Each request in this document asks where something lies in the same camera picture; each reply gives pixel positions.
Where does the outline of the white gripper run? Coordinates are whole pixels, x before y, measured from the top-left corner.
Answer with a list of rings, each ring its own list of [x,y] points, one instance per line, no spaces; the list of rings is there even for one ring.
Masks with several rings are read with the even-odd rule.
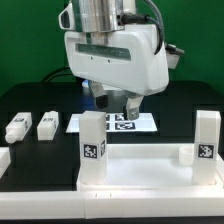
[[[129,91],[124,118],[136,120],[144,96],[163,91],[169,83],[165,47],[155,54],[157,37],[155,25],[126,25],[108,35],[107,46],[98,46],[88,44],[84,34],[67,31],[69,67],[75,76],[91,80],[89,86],[99,109],[108,106],[101,83]]]

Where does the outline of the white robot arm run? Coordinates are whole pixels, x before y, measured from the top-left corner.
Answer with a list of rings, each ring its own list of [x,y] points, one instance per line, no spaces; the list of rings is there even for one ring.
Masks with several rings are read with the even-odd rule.
[[[160,21],[135,12],[134,0],[70,0],[59,16],[72,73],[89,81],[99,108],[108,105],[104,85],[126,91],[124,113],[139,117],[145,96],[169,82]]]

